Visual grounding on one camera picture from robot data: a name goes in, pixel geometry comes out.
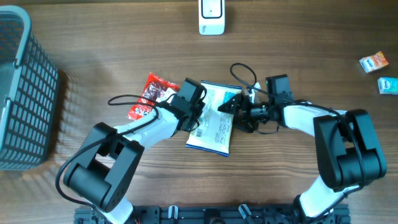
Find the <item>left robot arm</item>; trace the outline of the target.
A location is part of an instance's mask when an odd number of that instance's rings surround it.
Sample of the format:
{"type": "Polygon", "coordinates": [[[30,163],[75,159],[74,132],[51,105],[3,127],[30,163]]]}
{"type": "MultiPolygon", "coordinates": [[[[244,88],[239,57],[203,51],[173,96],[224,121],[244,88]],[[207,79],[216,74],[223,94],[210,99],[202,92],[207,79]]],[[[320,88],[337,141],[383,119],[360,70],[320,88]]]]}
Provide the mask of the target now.
{"type": "Polygon", "coordinates": [[[146,149],[198,125],[206,88],[186,78],[180,91],[155,102],[152,112],[123,126],[93,126],[81,148],[60,168],[55,186],[77,210],[75,223],[129,223],[134,206],[125,194],[146,149]]]}

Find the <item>small orange box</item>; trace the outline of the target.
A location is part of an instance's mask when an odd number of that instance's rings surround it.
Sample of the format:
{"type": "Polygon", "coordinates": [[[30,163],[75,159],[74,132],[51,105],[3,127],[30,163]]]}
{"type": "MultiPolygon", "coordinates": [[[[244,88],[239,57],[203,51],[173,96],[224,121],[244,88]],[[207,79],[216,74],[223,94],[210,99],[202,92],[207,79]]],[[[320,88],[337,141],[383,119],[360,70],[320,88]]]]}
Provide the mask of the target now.
{"type": "Polygon", "coordinates": [[[359,60],[359,63],[366,73],[371,73],[373,71],[382,69],[389,64],[381,51],[374,55],[363,57],[359,60]]]}

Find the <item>yellow snack bag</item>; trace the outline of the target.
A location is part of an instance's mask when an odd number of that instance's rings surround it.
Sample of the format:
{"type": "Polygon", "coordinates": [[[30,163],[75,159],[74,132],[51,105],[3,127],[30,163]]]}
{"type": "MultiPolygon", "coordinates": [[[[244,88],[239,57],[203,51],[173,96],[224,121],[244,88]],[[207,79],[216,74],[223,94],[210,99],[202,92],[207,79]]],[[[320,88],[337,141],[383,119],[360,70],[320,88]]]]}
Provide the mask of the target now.
{"type": "Polygon", "coordinates": [[[204,80],[201,84],[207,90],[203,100],[205,107],[199,119],[200,125],[190,133],[186,146],[228,157],[233,115],[218,111],[218,107],[241,93],[242,88],[204,80]]]}

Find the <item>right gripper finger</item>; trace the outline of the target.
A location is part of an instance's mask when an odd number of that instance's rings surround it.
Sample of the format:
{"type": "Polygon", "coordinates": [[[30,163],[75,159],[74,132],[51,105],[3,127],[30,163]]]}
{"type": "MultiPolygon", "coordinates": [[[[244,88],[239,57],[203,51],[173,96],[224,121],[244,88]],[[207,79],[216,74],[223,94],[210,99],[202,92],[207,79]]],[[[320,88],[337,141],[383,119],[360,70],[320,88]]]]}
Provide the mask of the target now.
{"type": "Polygon", "coordinates": [[[239,129],[246,133],[253,133],[258,130],[257,121],[247,116],[235,116],[233,118],[233,128],[239,129]]]}
{"type": "Polygon", "coordinates": [[[241,109],[241,104],[244,100],[243,94],[234,95],[230,100],[226,103],[223,103],[218,107],[218,111],[226,114],[231,114],[233,116],[237,116],[239,114],[239,110],[241,109]]]}

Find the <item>teal white packet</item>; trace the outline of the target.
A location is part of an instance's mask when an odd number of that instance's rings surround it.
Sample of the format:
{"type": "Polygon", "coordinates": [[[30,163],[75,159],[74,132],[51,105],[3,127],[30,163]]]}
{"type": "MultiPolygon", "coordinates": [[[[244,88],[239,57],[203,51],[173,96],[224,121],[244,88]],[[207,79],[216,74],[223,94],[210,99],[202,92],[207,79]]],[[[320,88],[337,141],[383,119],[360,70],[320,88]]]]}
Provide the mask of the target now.
{"type": "Polygon", "coordinates": [[[377,85],[382,95],[398,95],[398,78],[381,77],[377,80],[377,85]]]}

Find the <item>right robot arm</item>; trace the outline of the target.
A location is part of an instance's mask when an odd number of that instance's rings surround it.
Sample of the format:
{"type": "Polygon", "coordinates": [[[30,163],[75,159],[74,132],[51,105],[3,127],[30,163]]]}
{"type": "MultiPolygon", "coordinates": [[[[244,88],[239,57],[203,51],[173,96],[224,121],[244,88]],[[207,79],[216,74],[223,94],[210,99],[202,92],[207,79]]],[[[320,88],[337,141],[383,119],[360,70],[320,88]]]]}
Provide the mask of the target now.
{"type": "Polygon", "coordinates": [[[287,75],[266,78],[267,102],[242,93],[218,107],[234,116],[236,128],[252,133],[259,123],[274,121],[315,138],[319,177],[296,196],[292,223],[316,223],[329,217],[349,194],[387,172],[385,155],[367,111],[333,110],[295,100],[287,75]]]}

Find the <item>red Hacks candy bag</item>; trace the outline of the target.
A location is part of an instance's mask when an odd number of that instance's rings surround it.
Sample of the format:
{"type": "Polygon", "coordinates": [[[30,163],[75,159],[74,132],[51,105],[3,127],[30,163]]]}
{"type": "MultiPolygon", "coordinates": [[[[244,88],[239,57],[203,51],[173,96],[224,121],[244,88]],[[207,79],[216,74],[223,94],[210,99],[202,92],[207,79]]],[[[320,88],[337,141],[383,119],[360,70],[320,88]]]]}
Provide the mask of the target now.
{"type": "Polygon", "coordinates": [[[159,76],[150,73],[144,89],[141,94],[141,98],[137,100],[138,103],[145,103],[145,105],[134,105],[128,112],[127,117],[131,120],[138,120],[147,114],[151,113],[152,108],[149,105],[154,106],[155,100],[160,94],[167,88],[174,89],[176,92],[180,90],[180,86],[176,83],[168,82],[159,76]]]}

